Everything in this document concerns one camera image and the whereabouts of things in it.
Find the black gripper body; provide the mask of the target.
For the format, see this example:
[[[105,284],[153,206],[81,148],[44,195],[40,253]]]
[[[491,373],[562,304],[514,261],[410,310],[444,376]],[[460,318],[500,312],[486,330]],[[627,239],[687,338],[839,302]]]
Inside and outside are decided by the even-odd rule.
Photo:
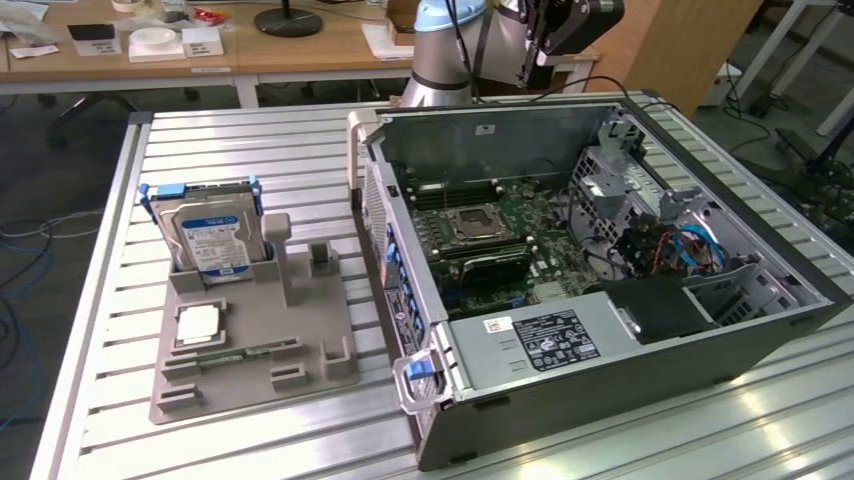
[[[620,0],[558,1],[551,11],[551,53],[580,53],[620,22]]]

